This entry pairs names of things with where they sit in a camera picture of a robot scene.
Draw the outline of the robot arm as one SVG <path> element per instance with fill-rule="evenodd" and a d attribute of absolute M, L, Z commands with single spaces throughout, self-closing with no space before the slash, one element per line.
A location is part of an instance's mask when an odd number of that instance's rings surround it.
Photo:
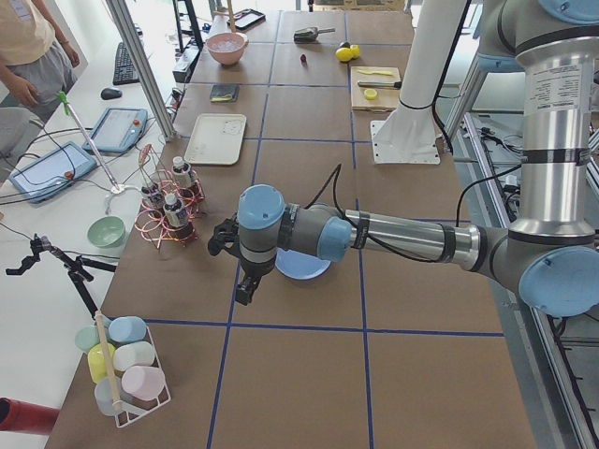
<path fill-rule="evenodd" d="M 331 262 L 350 249 L 388 251 L 422 263 L 454 263 L 482 274 L 553 317 L 598 302 L 595 231 L 584 219 L 591 159 L 591 86 L 598 55 L 594 1 L 487 1 L 479 56 L 489 71 L 525 74 L 519 212 L 507 228 L 446 225 L 300 206 L 272 186 L 240 197 L 232 254 L 244 276 L 235 298 L 248 304 L 281 250 Z"/>

